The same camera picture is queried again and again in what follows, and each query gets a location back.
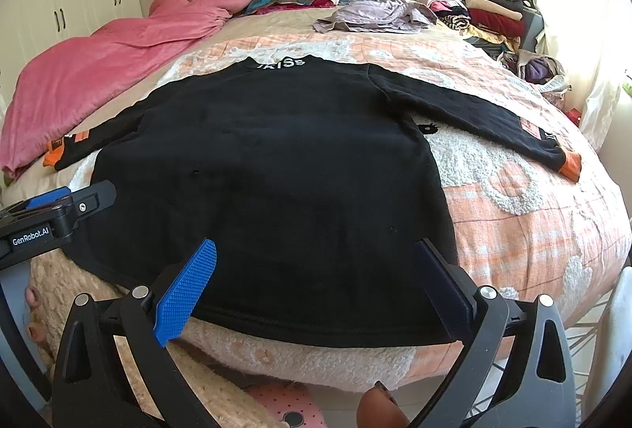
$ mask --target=floor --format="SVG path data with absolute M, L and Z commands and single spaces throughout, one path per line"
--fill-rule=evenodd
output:
M 588 380 L 592 355 L 595 349 L 596 323 L 603 312 L 610 293 L 603 296 L 595 307 L 584 316 L 579 323 L 566 331 L 566 338 L 571 349 L 573 359 L 573 372 L 576 385 L 577 425 L 581 420 L 581 395 Z M 492 394 L 502 375 L 504 361 L 497 362 L 492 367 L 487 381 L 483 385 L 476 399 L 472 413 L 484 410 L 489 404 Z M 214 369 L 226 378 L 244 387 L 257 383 L 261 378 L 245 376 L 227 369 Z M 393 391 L 399 406 L 404 413 L 412 419 L 419 413 L 423 405 L 430 399 L 434 391 L 440 385 L 442 377 L 434 377 L 416 382 Z M 327 428 L 353 428 L 355 427 L 355 411 L 361 394 L 343 392 L 325 386 L 308 386 L 315 403 L 323 413 Z

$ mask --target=curtain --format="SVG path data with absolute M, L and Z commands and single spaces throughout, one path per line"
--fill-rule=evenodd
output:
M 579 129 L 595 151 L 606 138 L 626 68 L 632 63 L 630 0 L 536 0 L 544 17 L 538 52 L 559 60 L 582 111 Z
M 4 114 L 6 113 L 7 107 L 2 94 L 0 94 L 0 130 L 2 129 L 2 125 L 4 125 Z

